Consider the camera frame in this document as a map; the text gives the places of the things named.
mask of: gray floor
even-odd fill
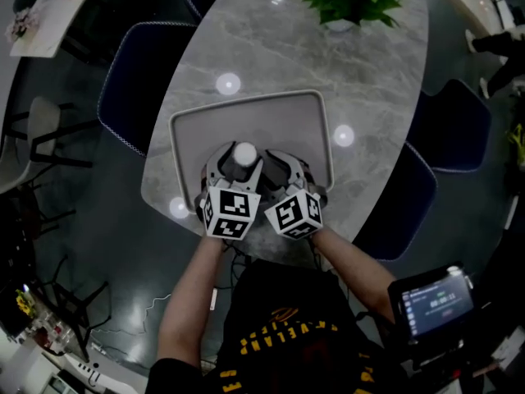
[[[159,1],[165,7],[157,14],[159,18],[187,19],[180,0]],[[431,27],[423,88],[435,93],[447,80],[459,78],[477,89],[479,77],[490,76],[498,68],[498,58],[468,54],[463,31],[472,26],[449,0],[428,0],[428,6]],[[13,112],[27,110],[32,98],[40,94],[57,103],[73,102],[76,110],[66,112],[68,122],[96,117],[106,66],[86,66],[64,52],[52,60],[29,60],[26,64],[15,91]],[[476,279],[497,245],[507,209],[503,174],[508,157],[504,135],[509,124],[508,92],[498,94],[488,105],[493,122],[483,167],[469,175],[438,176],[436,202],[414,243],[404,257],[386,263],[395,275],[405,277],[461,260]],[[101,127],[68,140],[66,155],[93,159],[95,166],[85,170],[57,167],[40,180],[44,187],[38,197],[45,213],[75,208],[77,214],[62,221],[58,231],[35,242],[37,269],[45,280],[68,254],[61,282],[80,297],[104,280],[111,284],[111,294],[104,293],[94,302],[92,321],[104,318],[111,305],[113,318],[104,328],[138,334],[143,331],[144,310],[153,298],[170,293],[198,237],[145,204],[139,191],[144,160],[109,132]],[[228,254],[217,279],[221,286],[230,283],[230,261]],[[221,344],[229,303],[230,292],[221,291],[203,343],[205,356],[214,355]],[[149,310],[143,335],[94,335],[110,346],[108,352],[144,373],[140,366],[154,362],[156,331],[165,304],[160,300]],[[363,326],[373,333],[370,323],[365,321]]]

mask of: plastic tray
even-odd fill
[[[236,99],[177,112],[169,127],[180,190],[192,213],[194,198],[201,192],[204,165],[229,141],[248,141],[264,158],[265,149],[293,154],[309,164],[318,185],[327,190],[333,186],[325,104],[316,90]],[[274,181],[284,175],[270,162],[265,162],[264,171]]]

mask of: marble table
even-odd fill
[[[33,9],[40,14],[39,28],[18,39],[11,48],[11,56],[55,57],[67,30],[85,1],[37,0]]]
[[[160,109],[142,182],[146,203],[203,233],[195,215],[171,214],[184,216],[168,130],[173,113],[254,95],[316,89],[326,104],[335,179],[323,219],[353,240],[395,166],[421,89],[427,5],[425,0],[402,4],[391,11],[398,28],[377,22],[336,33],[319,25],[318,14],[301,0],[216,0],[181,58]],[[226,73],[240,78],[235,94],[224,95],[216,88],[217,78]],[[312,264],[306,242],[277,236],[263,216],[259,212],[249,234],[236,245],[254,257]]]

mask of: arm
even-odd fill
[[[164,311],[158,333],[158,360],[174,358],[200,368],[200,342],[222,252],[222,240],[204,236],[200,241]]]
[[[386,268],[330,228],[313,234],[312,242],[364,306],[394,322],[388,286],[395,278]]]

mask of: marker cube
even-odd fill
[[[252,226],[261,196],[238,190],[210,187],[201,200],[206,234],[225,240],[242,240]]]
[[[264,214],[278,235],[300,240],[322,229],[321,204],[316,196],[299,190]]]

